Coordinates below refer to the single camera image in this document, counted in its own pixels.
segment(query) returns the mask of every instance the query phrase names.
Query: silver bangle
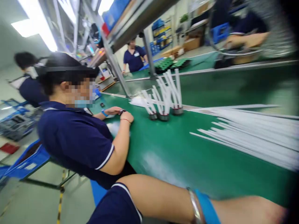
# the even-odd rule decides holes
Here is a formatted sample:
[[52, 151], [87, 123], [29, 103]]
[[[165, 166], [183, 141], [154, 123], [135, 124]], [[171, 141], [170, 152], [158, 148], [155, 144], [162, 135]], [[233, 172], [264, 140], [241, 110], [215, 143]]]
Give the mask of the silver bangle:
[[193, 191], [191, 190], [190, 187], [187, 187], [187, 190], [189, 191], [191, 202], [192, 202], [192, 205], [193, 205], [195, 223], [196, 224], [202, 224], [202, 219], [200, 217], [200, 213], [199, 213], [199, 210], [198, 210], [198, 207], [197, 207], [197, 204], [196, 204], [194, 193], [193, 193]]

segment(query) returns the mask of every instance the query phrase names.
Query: red string bracelet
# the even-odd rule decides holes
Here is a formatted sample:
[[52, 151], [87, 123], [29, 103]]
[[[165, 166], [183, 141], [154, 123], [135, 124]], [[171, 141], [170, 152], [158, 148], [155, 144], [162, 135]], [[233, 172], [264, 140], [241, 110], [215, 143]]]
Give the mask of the red string bracelet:
[[[126, 121], [128, 121], [129, 122], [129, 120], [127, 120], [127, 119], [125, 119], [125, 118], [122, 118], [121, 120], [126, 120]], [[131, 123], [129, 122], [129, 124], [131, 125]]]

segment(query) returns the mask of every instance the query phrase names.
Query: green conveyor belt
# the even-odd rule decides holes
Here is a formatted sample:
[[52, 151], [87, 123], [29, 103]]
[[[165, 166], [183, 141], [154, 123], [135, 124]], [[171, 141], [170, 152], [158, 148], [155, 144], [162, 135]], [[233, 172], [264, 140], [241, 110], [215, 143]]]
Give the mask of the green conveyor belt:
[[[189, 60], [191, 60], [190, 65], [187, 66], [186, 68], [180, 69], [180, 72], [191, 72], [191, 71], [212, 68], [214, 66], [217, 55], [218, 55], [217, 52], [211, 52], [209, 54], [203, 54], [192, 58], [188, 58]], [[128, 75], [124, 76], [124, 79], [131, 80], [131, 79], [138, 79], [138, 78], [147, 78], [149, 76], [150, 76], [149, 70], [144, 69], [142, 71], [129, 73]]]
[[[220, 81], [220, 77], [208, 80]], [[233, 83], [216, 91], [214, 85], [198, 83], [200, 91], [216, 91], [212, 97], [207, 94], [200, 97], [202, 102], [219, 97], [218, 100], [235, 98], [237, 92], [222, 96]], [[246, 82], [236, 82], [246, 91]], [[269, 89], [265, 83], [260, 86], [257, 95], [263, 95], [262, 89]], [[131, 126], [128, 161], [137, 173], [150, 175], [169, 183], [198, 188], [212, 198], [224, 199], [243, 195], [259, 195], [285, 206], [289, 199], [292, 180], [295, 173], [275, 166], [237, 150], [190, 135], [198, 128], [209, 129], [215, 117], [185, 111], [181, 117], [170, 117], [169, 122], [150, 121], [144, 108], [130, 105], [128, 99], [103, 95], [91, 108], [96, 114], [101, 111], [100, 103], [106, 107], [119, 106], [131, 112], [135, 118]], [[119, 125], [119, 117], [106, 119], [109, 128]]]
[[[198, 107], [279, 104], [276, 113], [296, 115], [298, 77], [294, 66], [181, 76], [182, 101]], [[126, 82], [131, 94], [157, 86], [155, 80]], [[105, 92], [125, 95], [119, 83]]]

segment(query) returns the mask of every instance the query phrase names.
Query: yellow black tape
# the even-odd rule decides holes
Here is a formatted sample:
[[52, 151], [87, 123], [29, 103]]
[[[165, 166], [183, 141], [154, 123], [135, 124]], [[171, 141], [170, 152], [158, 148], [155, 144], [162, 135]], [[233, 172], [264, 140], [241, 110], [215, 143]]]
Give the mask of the yellow black tape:
[[[62, 181], [65, 179], [65, 170], [62, 172]], [[59, 196], [59, 205], [58, 205], [58, 215], [57, 215], [57, 224], [60, 224], [60, 215], [61, 215], [61, 204], [62, 204], [63, 193], [60, 192]]]

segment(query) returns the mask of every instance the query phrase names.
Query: woman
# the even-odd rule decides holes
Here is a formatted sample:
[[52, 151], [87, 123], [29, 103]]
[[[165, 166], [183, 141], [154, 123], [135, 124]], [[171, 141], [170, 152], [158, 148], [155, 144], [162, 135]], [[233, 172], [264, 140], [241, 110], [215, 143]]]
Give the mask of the woman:
[[129, 64], [130, 72], [139, 71], [144, 66], [141, 57], [144, 58], [146, 63], [149, 62], [144, 50], [136, 46], [136, 38], [134, 38], [128, 43], [128, 49], [124, 54], [124, 69], [122, 73], [126, 72], [127, 64]]
[[16, 53], [14, 56], [16, 64], [24, 73], [24, 81], [19, 87], [20, 95], [29, 102], [34, 108], [40, 107], [40, 103], [48, 101], [40, 83], [31, 76], [31, 67], [38, 61], [38, 59], [29, 52]]
[[253, 11], [249, 11], [246, 17], [241, 19], [233, 32], [230, 33], [226, 42], [231, 48], [240, 46], [252, 48], [260, 46], [268, 35], [269, 31], [263, 20]]
[[182, 224], [279, 224], [285, 213], [283, 207], [262, 197], [211, 200], [197, 190], [135, 174], [112, 186], [88, 224], [140, 224], [142, 216]]
[[126, 160], [134, 117], [122, 113], [113, 139], [103, 120], [119, 114], [121, 108], [112, 107], [94, 116], [79, 108], [92, 103], [97, 72], [66, 53], [53, 53], [45, 66], [36, 66], [36, 71], [50, 99], [42, 103], [45, 112], [38, 123], [38, 134], [47, 152], [62, 166], [97, 181], [105, 189], [120, 177], [135, 173]]

